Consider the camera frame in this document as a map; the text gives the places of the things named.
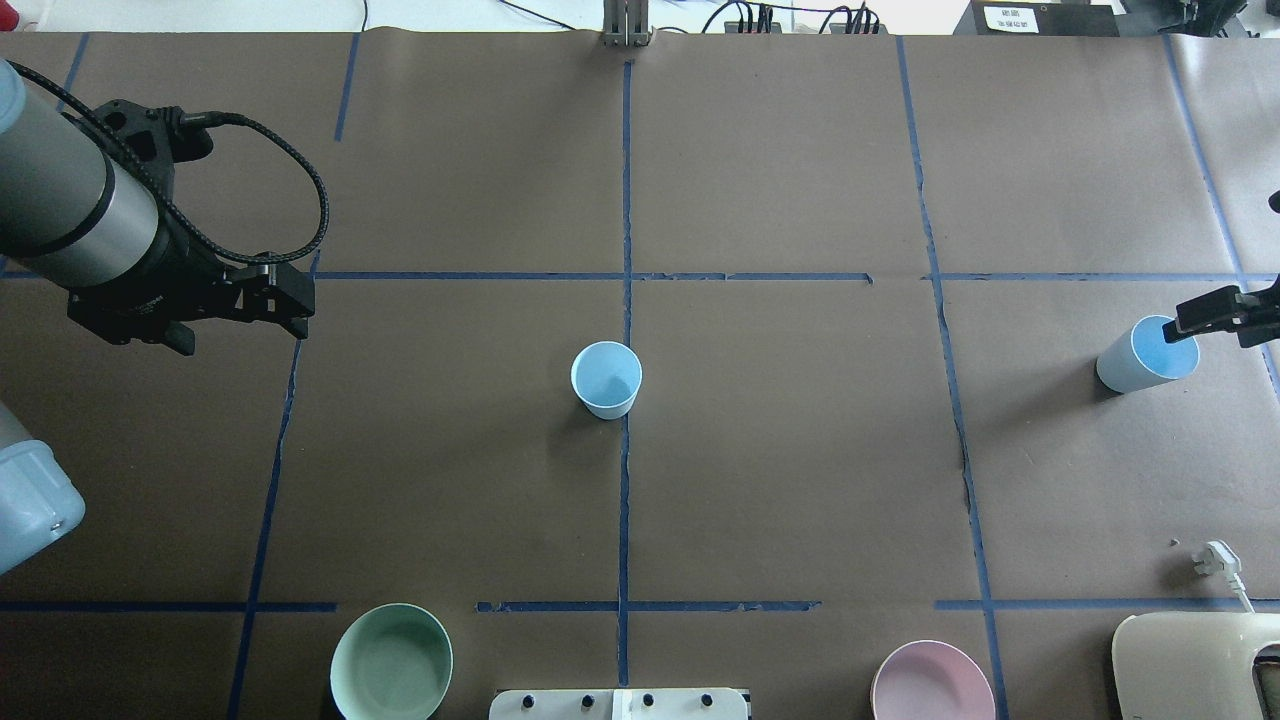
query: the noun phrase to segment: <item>blue cup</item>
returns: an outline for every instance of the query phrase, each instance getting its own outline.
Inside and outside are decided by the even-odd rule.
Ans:
[[[568,372],[579,400],[602,420],[617,420],[631,410],[643,378],[636,354],[612,341],[582,348]]]
[[[1199,365],[1199,345],[1189,337],[1165,342],[1164,315],[1147,315],[1098,356],[1098,379],[1116,392],[1146,389],[1179,380]]]

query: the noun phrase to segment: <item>white power cord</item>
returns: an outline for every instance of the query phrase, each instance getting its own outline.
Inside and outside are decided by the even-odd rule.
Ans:
[[[1208,541],[1204,543],[1204,550],[1192,555],[1192,560],[1196,561],[1196,571],[1201,575],[1225,577],[1228,587],[1244,605],[1244,611],[1254,611],[1249,596],[1244,592],[1244,580],[1240,579],[1240,559],[1230,546],[1222,541]]]

